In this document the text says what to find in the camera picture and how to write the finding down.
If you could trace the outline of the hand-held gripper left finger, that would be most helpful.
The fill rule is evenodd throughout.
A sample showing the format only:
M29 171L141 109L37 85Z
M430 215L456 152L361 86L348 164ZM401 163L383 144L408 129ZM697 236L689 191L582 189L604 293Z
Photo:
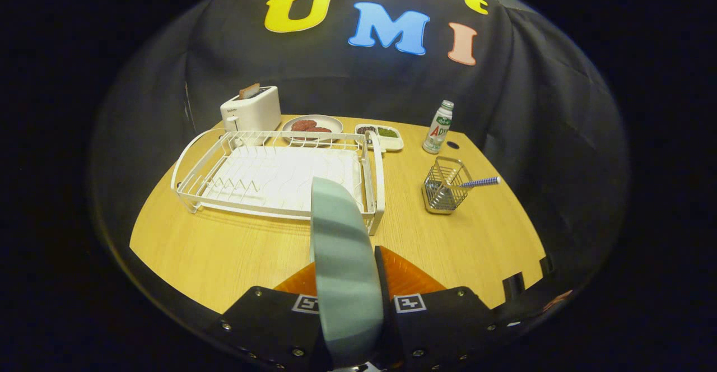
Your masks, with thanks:
M332 369L315 277L310 263L274 289L248 288L210 324L208 336L266 370Z

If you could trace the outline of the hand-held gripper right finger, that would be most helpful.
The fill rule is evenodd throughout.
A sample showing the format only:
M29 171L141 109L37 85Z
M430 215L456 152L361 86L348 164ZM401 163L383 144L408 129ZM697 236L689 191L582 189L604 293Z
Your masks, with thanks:
M398 293L390 251L376 247L384 326L374 364L387 371L469 371L499 349L494 312L468 287Z

